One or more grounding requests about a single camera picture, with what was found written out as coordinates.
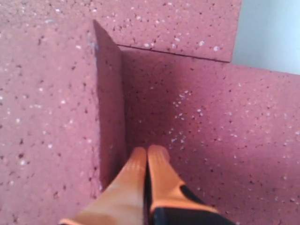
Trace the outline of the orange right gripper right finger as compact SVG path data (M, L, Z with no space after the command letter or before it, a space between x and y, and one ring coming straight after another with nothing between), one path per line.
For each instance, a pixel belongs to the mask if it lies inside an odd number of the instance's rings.
M160 145L148 148L151 182L150 220L153 225L219 225L218 211L186 197L186 184L169 162L167 149Z

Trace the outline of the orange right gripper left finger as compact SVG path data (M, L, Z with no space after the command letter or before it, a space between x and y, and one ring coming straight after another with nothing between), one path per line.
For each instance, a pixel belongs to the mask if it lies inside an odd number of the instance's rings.
M142 225L147 153L142 147L131 156L106 190L60 225Z

